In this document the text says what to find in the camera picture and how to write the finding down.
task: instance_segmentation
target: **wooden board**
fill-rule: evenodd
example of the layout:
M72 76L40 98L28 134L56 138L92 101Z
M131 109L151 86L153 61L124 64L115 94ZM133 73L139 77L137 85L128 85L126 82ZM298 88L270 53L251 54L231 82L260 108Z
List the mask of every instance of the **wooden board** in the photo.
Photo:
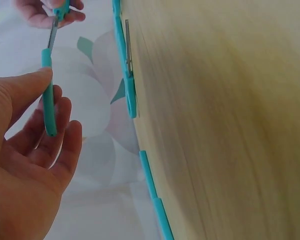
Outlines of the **wooden board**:
M176 240L300 240L300 0L123 0L140 148Z

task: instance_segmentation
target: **hand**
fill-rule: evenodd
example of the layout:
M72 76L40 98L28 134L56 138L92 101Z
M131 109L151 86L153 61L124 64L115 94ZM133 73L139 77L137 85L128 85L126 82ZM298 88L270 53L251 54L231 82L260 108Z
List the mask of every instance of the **hand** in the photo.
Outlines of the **hand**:
M52 12L52 9L62 6L65 0L12 0L13 5L19 10L23 18L30 26L42 29L49 29L52 26L54 17L48 16L45 8ZM77 10L82 10L84 4L81 0L70 0L70 5ZM66 14L64 20L59 23L59 27L63 27L73 23L74 21L83 21L86 16L84 13L71 9Z
M75 172L82 147L82 127L70 121L71 102L54 86L57 136L45 133L43 104L10 139L5 133L43 93L50 68L0 78L0 240L42 240ZM60 146L61 151L56 162Z

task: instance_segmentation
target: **finger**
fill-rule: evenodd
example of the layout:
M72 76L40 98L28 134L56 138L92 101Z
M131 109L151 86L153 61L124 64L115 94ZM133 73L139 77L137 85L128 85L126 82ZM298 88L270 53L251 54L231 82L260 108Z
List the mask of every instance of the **finger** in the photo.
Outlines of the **finger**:
M73 22L82 22L86 19L86 15L76 10L70 10L69 14L64 16L64 20L59 23L59 28L72 24Z
M61 88L54 85L53 98L55 105L58 104L61 96ZM24 156L29 154L38 145L38 142L44 133L45 123L43 108L44 106L41 99L23 129L6 141L7 144L12 146L17 152Z
M61 7L65 0L42 0L43 4L49 9ZM84 3L81 0L70 0L70 5L78 10L84 9Z
M56 108L58 112L56 116L57 135L50 137L44 134L38 147L29 154L29 158L34 164L44 168L51 166L59 152L70 119L71 101L67 97L62 97Z
M56 104L56 102L61 98L61 96L62 96L61 88L58 85L54 85L53 86L53 102L54 102L54 104ZM16 112L15 118L11 120L9 128L11 126L13 126L21 118L21 116L25 113L25 111L30 107L31 104L33 104L33 102L30 102L26 107L24 107L22 110L20 110L20 112Z
M58 180L62 192L70 183L82 148L82 126L78 121L71 121L65 130L61 152L50 172Z
M81 0L70 0L70 5L78 10L84 9L84 3Z
M21 76L0 78L0 91L11 101L12 122L15 122L20 112L45 91L51 80L51 68L42 68Z
M47 15L43 9L42 2L35 1L34 4L22 3L17 4L16 7L30 26L43 29L51 28L54 17Z

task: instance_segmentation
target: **teal leaf print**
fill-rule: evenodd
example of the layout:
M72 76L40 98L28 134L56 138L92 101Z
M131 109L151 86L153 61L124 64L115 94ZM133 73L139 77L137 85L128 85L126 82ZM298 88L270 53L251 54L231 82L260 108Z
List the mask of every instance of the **teal leaf print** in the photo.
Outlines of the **teal leaf print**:
M122 99L126 96L126 90L125 90L125 81L122 78L120 82L120 86L118 88L118 91L116 91L116 94L114 95L112 101L110 104L113 104L115 101Z
M92 49L93 49L94 43L85 38L85 37L79 37L78 42L76 44L76 47L84 54L86 55L90 61L93 63L92 60Z

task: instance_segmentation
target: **floral patterned fabric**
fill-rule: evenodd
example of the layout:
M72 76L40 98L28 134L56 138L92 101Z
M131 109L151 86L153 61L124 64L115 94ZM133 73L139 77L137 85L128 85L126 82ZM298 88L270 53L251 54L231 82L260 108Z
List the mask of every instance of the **floral patterned fabric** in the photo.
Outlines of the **floral patterned fabric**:
M86 0L86 20L61 28L52 51L53 83L82 123L78 167L46 240L161 239L127 113L111 0ZM0 0L0 77L41 67L50 31L28 27ZM19 131L36 101L7 132Z

